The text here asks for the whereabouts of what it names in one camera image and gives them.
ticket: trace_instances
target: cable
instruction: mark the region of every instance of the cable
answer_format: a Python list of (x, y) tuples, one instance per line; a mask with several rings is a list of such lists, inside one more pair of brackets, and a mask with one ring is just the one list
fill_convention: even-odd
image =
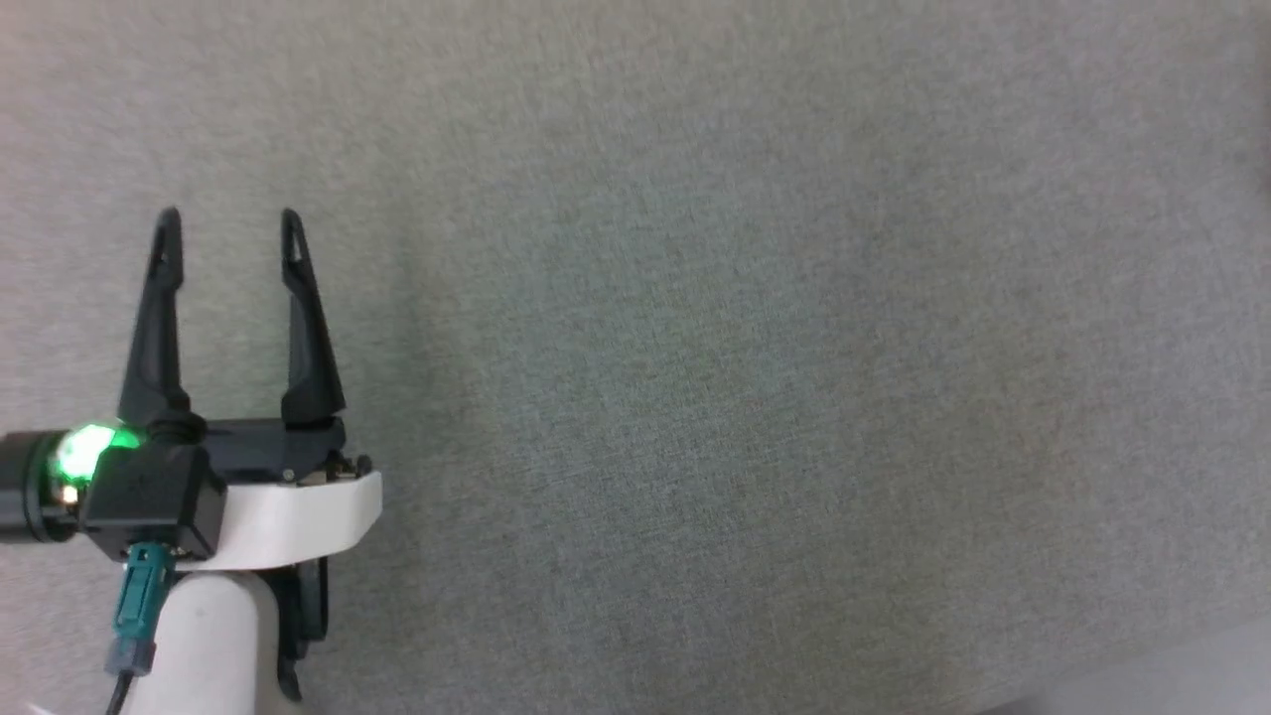
[(114, 681), (114, 693), (111, 695), (111, 702), (105, 706), (105, 715), (119, 715), (123, 710), (123, 700), (128, 697), (128, 686), (132, 685), (132, 673), (119, 673), (119, 677)]

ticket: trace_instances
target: teal cable connector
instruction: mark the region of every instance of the teal cable connector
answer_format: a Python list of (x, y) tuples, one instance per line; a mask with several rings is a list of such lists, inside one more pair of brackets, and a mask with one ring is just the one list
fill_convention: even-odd
[(172, 551), (154, 542), (128, 549), (123, 588), (114, 607), (114, 641), (105, 658), (105, 672), (146, 676), (155, 658), (159, 611), (177, 575)]

